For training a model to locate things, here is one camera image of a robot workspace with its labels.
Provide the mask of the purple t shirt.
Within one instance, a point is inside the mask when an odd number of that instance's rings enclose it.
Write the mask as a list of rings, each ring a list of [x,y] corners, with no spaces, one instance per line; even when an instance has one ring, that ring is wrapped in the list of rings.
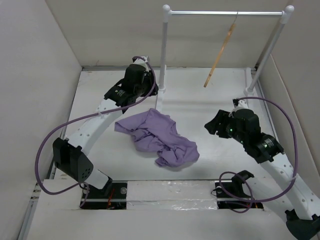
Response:
[[[131,136],[137,151],[157,153],[159,167],[178,168],[200,157],[197,144],[178,133],[169,115],[154,108],[116,121],[114,130]]]

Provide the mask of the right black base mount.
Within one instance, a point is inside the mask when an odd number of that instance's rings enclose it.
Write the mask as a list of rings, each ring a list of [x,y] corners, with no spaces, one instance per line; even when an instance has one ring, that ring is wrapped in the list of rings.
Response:
[[[233,199],[221,188],[221,186],[223,186],[231,194],[239,198],[249,200],[250,195],[246,194],[243,189],[243,185],[245,183],[238,176],[233,176],[231,179],[223,179],[221,184],[218,181],[215,181],[214,184],[215,187],[211,190],[210,194],[216,197],[218,209],[229,209],[243,212],[247,207],[250,206],[249,202]]]

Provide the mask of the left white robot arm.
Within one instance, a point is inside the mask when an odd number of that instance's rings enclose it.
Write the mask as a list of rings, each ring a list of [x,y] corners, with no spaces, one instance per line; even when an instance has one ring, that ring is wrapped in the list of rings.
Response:
[[[55,166],[80,184],[88,184],[100,198],[111,194],[112,179],[88,159],[102,133],[140,97],[157,94],[155,76],[148,63],[136,59],[105,95],[95,110],[72,135],[53,142]]]

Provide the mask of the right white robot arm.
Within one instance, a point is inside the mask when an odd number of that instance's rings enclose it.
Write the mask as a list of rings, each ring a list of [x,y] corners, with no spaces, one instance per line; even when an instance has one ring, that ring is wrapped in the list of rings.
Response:
[[[211,135],[239,142],[282,190],[275,195],[252,173],[243,170],[232,178],[231,191],[235,196],[249,192],[249,198],[265,203],[298,240],[310,240],[320,232],[319,197],[298,176],[280,143],[261,131],[259,118],[251,109],[237,106],[231,112],[219,110],[204,127]]]

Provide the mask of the white clothes rack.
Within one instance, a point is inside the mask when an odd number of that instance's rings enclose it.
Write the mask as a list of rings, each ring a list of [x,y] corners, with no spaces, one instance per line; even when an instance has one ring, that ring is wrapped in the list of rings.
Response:
[[[293,5],[288,5],[283,11],[178,11],[171,10],[170,6],[165,4],[163,7],[163,21],[162,21],[162,40],[161,40],[161,55],[160,55],[160,72],[158,79],[158,95],[156,98],[155,109],[159,112],[163,108],[164,93],[166,91],[165,87],[165,76],[166,76],[166,51],[167,51],[167,40],[168,40],[168,23],[170,16],[221,16],[221,17],[271,17],[279,18],[279,25],[273,34],[267,49],[264,51],[263,58],[259,63],[258,69],[255,76],[252,77],[252,81],[249,86],[247,86],[243,94],[246,97],[251,97],[255,92],[255,85],[258,82],[260,74],[268,61],[276,43],[279,39],[282,30],[291,18],[291,15],[295,11]]]

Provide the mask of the wooden clothes hanger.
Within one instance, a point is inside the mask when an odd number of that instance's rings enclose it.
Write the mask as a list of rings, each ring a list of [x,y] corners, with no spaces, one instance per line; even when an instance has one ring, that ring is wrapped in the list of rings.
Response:
[[[225,50],[225,48],[226,48],[226,46],[227,46],[232,34],[233,34],[233,31],[234,31],[234,29],[236,27],[236,20],[238,18],[238,14],[239,13],[237,12],[236,15],[235,15],[235,19],[234,19],[233,23],[231,24],[231,26],[230,26],[230,28],[229,28],[229,30],[227,32],[227,35],[226,35],[226,37],[225,37],[225,39],[223,41],[223,44],[222,44],[222,46],[221,46],[221,48],[219,50],[219,53],[218,53],[213,65],[212,65],[212,67],[210,69],[210,72],[209,72],[209,74],[208,74],[208,76],[207,76],[207,78],[206,78],[206,80],[204,82],[204,85],[203,85],[204,88],[206,88],[208,83],[210,82],[210,80],[212,78],[212,75],[214,73],[214,70],[216,69],[216,67],[217,67],[217,65],[218,65],[218,63],[219,63],[219,61],[220,61],[220,59],[222,57],[222,54],[223,54],[223,52],[224,52],[224,50]]]

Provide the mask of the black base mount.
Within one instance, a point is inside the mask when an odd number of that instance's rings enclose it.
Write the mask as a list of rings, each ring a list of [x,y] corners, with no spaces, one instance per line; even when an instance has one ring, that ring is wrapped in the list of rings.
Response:
[[[115,181],[111,184],[106,195],[103,195],[93,186],[87,193],[83,186],[80,199],[80,208],[83,210],[126,210],[127,209],[127,181]]]
[[[233,176],[231,179],[223,179],[221,184],[218,181],[215,181],[214,184],[215,187],[211,190],[210,194],[216,197],[218,209],[229,209],[243,212],[247,207],[250,206],[249,202],[233,199],[221,188],[221,186],[223,186],[231,194],[239,198],[249,200],[250,195],[246,194],[243,189],[243,185],[245,183],[238,176]]]

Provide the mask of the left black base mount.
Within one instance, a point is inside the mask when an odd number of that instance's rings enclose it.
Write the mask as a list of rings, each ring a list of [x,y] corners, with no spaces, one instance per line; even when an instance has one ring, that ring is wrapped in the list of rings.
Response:
[[[106,195],[103,195],[93,186],[87,193],[83,186],[80,199],[80,208],[83,210],[126,210],[127,209],[127,181],[115,181],[111,184]]]

